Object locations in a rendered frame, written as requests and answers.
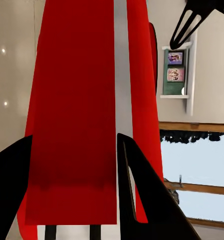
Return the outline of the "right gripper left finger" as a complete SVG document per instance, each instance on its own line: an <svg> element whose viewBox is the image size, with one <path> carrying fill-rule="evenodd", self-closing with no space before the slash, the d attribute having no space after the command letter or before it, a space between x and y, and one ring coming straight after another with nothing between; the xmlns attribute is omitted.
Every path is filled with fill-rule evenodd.
<svg viewBox="0 0 224 240"><path fill-rule="evenodd" d="M5 240L28 186L32 135L0 152L0 240Z"/></svg>

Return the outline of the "radio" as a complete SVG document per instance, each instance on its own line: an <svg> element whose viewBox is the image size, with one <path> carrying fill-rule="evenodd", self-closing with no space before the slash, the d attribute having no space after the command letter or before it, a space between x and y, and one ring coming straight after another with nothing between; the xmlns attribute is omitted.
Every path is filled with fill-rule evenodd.
<svg viewBox="0 0 224 240"><path fill-rule="evenodd" d="M146 0L46 0L25 137L23 240L121 240L118 133L162 182L158 48ZM137 221L148 223L129 167Z"/></svg>

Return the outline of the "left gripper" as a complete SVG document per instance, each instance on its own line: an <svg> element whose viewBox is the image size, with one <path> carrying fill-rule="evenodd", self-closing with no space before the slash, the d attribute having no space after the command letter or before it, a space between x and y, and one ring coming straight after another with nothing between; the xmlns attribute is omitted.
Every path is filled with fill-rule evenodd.
<svg viewBox="0 0 224 240"><path fill-rule="evenodd" d="M212 11L217 7L218 4L224 6L224 0L187 0L187 4L184 8L184 11L180 17L180 20L177 24L177 27L173 33L173 36L170 40L170 48L172 51L182 46L182 44L190 37L190 35L203 23L203 21L212 13ZM180 24L183 20L183 17L187 10L191 10L193 13L189 17L188 21L185 23L183 29L180 31L177 38L174 40L174 37L180 27ZM184 38L184 40L179 43L181 38L184 36L185 32L193 22L196 15L201 16L201 21L192 29L192 31Z"/></svg>

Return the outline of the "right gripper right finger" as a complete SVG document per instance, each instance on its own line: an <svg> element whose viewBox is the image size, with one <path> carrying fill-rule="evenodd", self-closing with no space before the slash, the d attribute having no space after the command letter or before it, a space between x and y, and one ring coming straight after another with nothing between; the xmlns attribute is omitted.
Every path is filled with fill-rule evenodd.
<svg viewBox="0 0 224 240"><path fill-rule="evenodd" d="M137 143L118 133L121 240L201 240ZM148 223L137 221L129 167Z"/></svg>

